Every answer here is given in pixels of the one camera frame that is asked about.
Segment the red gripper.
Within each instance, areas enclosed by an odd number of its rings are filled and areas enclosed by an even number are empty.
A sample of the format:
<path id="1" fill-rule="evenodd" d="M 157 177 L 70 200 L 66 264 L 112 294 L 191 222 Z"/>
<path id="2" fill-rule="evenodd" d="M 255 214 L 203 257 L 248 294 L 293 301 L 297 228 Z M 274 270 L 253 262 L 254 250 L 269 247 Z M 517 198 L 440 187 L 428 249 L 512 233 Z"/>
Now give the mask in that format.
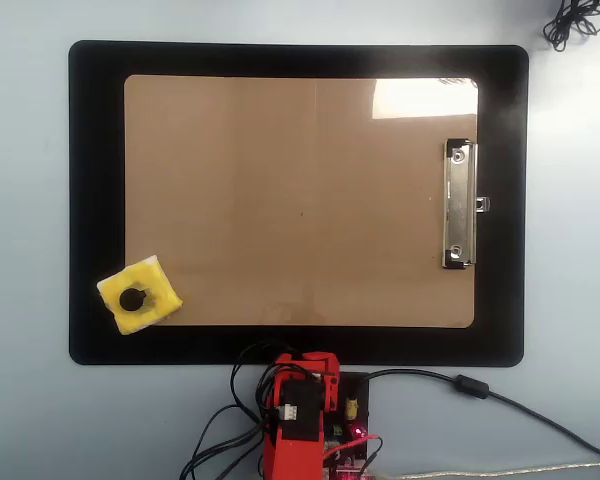
<path id="1" fill-rule="evenodd" d="M 280 385 L 288 382 L 322 384 L 323 375 L 340 375 L 340 362 L 334 353 L 307 352 L 303 354 L 301 365 L 291 353 L 283 353 L 275 360 L 274 369 L 275 382 Z"/>

